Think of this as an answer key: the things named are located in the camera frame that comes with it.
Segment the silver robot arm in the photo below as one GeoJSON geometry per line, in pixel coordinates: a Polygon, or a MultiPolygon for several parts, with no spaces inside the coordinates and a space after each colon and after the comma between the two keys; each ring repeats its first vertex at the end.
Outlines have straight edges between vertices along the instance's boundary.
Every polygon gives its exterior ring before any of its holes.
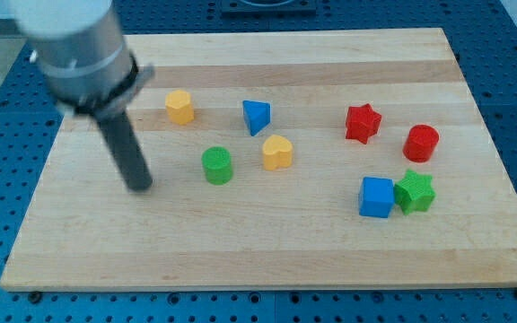
{"type": "Polygon", "coordinates": [[[74,114],[98,120],[122,114],[154,75],[128,48],[111,0],[10,0],[31,62],[51,93],[74,114]]]}

